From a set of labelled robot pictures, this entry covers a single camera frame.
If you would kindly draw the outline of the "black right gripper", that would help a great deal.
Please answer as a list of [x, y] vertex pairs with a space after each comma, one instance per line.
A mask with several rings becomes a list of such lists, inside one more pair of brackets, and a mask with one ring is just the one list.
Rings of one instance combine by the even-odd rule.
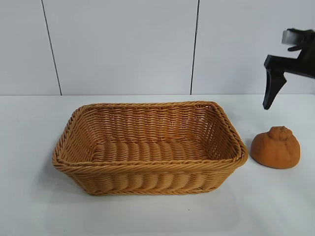
[[312, 29], [286, 29], [282, 34], [282, 44], [288, 45], [289, 52], [299, 51], [296, 58], [268, 55], [266, 69], [266, 90], [263, 108], [269, 110], [279, 91], [286, 84], [285, 73], [315, 77], [315, 31]]

